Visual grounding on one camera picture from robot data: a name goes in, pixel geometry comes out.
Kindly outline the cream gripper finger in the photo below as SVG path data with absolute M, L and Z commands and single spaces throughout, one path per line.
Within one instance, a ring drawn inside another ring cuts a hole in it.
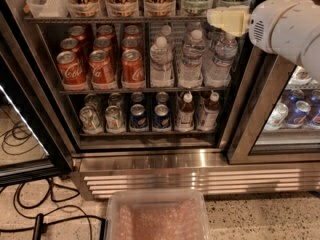
M 236 37 L 248 32 L 250 17 L 248 6 L 217 7 L 207 11 L 207 22 L 211 26 Z

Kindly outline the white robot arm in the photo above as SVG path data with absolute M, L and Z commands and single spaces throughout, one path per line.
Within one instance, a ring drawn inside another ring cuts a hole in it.
M 207 22 L 235 37 L 248 33 L 251 43 L 280 55 L 320 80 L 320 6 L 312 0 L 265 0 L 248 6 L 217 7 Z

